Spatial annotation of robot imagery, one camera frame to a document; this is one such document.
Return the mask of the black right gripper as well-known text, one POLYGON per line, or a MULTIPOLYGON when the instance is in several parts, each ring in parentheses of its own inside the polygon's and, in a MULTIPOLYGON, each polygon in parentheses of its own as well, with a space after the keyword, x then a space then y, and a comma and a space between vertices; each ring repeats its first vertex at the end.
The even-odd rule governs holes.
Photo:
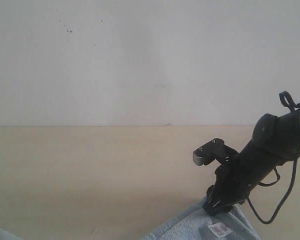
POLYGON ((242 205, 253 189, 253 165, 229 163, 215 170, 216 180, 207 191, 202 208, 211 217, 229 213, 235 205, 242 205))

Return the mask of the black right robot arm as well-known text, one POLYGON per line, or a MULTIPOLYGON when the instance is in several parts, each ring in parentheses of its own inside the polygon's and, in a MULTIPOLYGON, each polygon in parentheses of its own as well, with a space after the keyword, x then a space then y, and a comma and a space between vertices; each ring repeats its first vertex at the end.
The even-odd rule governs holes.
POLYGON ((269 113, 262 116, 251 140, 240 152, 214 138, 193 153, 193 160, 199 166, 214 160, 220 163, 203 209, 210 216, 230 211, 233 205, 243 203, 277 166, 299 156, 300 108, 280 117, 269 113))

